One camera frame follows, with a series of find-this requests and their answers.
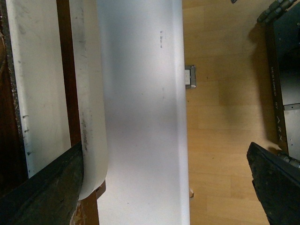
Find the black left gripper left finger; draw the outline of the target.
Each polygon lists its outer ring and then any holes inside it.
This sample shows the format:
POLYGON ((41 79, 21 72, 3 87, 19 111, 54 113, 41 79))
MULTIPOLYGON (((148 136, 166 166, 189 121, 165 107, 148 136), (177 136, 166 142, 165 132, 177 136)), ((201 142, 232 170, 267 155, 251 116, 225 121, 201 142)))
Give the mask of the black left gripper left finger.
POLYGON ((83 183, 78 142, 21 186, 0 199, 2 225, 68 225, 83 183))

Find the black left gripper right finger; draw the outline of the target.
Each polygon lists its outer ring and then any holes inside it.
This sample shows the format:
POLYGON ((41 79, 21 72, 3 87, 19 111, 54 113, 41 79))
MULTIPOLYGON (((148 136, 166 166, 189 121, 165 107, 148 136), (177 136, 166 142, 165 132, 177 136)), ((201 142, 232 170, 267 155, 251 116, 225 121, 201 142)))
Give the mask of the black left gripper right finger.
POLYGON ((253 186, 271 225, 300 223, 300 161, 252 142, 247 151, 253 186))

